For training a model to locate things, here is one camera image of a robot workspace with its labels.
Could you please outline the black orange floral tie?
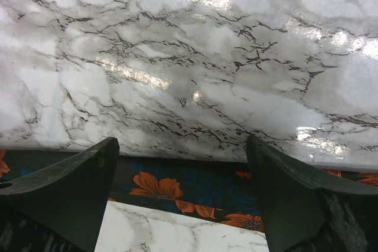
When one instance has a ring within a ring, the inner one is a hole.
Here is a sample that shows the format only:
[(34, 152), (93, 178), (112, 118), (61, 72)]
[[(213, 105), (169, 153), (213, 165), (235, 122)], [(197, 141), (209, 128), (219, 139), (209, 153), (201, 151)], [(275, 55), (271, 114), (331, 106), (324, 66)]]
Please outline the black orange floral tie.
[(120, 156), (110, 201), (264, 232), (245, 163)]

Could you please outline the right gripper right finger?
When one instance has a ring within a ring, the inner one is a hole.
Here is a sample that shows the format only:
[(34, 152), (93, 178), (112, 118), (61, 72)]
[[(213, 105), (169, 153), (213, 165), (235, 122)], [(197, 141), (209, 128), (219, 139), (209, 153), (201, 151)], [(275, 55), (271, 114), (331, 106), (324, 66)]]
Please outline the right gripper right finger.
[(377, 251), (377, 188), (246, 142), (269, 251)]

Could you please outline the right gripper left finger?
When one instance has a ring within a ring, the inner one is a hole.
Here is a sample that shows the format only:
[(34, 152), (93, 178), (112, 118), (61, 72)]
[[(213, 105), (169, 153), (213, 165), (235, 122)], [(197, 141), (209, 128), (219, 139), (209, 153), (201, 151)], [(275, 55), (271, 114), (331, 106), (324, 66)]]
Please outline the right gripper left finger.
[(94, 251), (119, 157), (106, 138), (1, 183), (1, 251)]

